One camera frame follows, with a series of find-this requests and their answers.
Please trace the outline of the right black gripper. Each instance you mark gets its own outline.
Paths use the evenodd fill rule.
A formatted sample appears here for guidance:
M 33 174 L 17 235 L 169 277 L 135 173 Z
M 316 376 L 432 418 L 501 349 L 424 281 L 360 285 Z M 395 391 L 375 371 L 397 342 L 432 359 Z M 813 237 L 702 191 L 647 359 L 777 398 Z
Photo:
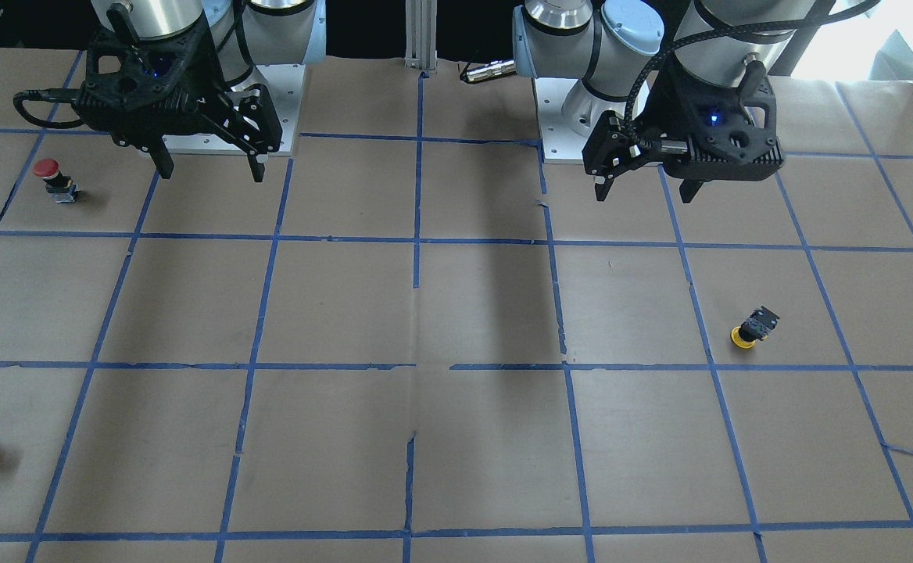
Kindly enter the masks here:
M 266 175 L 281 145 L 270 90 L 253 84 L 238 100 L 225 93 L 220 60 L 200 6 L 97 6 L 100 28 L 86 50 L 77 115 L 121 145 L 149 151 L 171 179 L 166 135 L 211 133 L 247 157 L 252 179 Z

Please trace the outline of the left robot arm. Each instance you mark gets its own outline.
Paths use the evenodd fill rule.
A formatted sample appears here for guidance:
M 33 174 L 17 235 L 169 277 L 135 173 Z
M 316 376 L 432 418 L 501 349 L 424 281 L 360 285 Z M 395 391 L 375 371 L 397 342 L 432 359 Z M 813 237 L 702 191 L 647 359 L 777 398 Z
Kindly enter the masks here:
M 649 1 L 525 1 L 511 17 L 516 71 L 572 81 L 561 110 L 603 202 L 660 164 L 692 202 L 712 181 L 766 181 L 785 163 L 768 71 L 811 1 L 688 1 L 674 33 Z

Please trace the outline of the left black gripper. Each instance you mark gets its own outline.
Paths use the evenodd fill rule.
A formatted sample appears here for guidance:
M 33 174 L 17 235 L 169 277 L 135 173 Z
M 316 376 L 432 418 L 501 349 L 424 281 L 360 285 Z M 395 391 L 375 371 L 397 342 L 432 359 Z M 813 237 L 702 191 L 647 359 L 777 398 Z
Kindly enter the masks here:
M 763 181 L 784 165 L 779 146 L 777 99 L 761 61 L 747 64 L 735 87 L 718 87 L 697 78 L 677 59 L 667 59 L 647 99 L 649 138 L 684 142 L 686 153 L 668 156 L 664 168 L 679 185 L 688 204 L 704 182 Z M 595 178 L 593 192 L 604 202 L 618 176 L 659 163 L 660 140 L 632 138 L 620 114 L 604 111 L 582 147 L 586 174 Z

